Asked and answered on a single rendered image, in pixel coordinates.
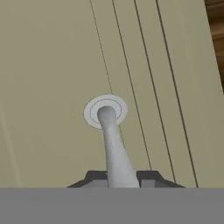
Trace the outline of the beige plain drawer front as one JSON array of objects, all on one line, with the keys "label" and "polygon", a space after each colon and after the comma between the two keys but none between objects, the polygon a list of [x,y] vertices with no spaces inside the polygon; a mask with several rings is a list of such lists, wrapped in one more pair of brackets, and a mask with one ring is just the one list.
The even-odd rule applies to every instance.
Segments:
[{"label": "beige plain drawer front", "polygon": [[224,93],[203,0],[136,0],[146,64],[183,186],[224,188]]}]

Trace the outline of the beige drawer front with knob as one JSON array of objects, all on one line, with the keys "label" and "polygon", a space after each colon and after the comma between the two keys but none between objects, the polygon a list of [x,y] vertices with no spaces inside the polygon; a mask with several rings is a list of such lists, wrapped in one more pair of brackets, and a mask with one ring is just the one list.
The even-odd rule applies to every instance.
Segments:
[{"label": "beige drawer front with knob", "polygon": [[83,117],[122,97],[122,142],[138,170],[175,179],[162,93],[166,0],[0,0],[0,187],[62,187],[105,166]]}]

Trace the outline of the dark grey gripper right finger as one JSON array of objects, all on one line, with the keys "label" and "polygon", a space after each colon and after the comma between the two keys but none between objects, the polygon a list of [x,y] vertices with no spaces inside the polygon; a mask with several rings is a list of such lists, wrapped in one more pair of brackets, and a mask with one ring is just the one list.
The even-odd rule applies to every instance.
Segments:
[{"label": "dark grey gripper right finger", "polygon": [[163,178],[158,171],[137,171],[136,176],[141,188],[183,188],[182,185]]}]

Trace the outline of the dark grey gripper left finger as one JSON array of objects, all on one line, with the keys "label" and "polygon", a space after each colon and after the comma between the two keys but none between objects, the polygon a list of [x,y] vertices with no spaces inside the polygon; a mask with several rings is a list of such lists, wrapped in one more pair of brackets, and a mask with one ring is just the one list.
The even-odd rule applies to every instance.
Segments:
[{"label": "dark grey gripper left finger", "polygon": [[108,175],[106,171],[88,171],[84,179],[71,184],[69,188],[107,188]]}]

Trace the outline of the white round drawer knob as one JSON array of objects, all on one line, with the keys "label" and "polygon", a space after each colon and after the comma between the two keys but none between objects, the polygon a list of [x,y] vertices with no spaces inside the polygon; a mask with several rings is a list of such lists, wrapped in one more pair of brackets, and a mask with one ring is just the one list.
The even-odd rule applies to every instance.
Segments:
[{"label": "white round drawer knob", "polygon": [[87,103],[83,111],[86,123],[102,130],[109,188],[140,187],[120,136],[119,124],[127,113],[126,102],[114,94],[95,97]]}]

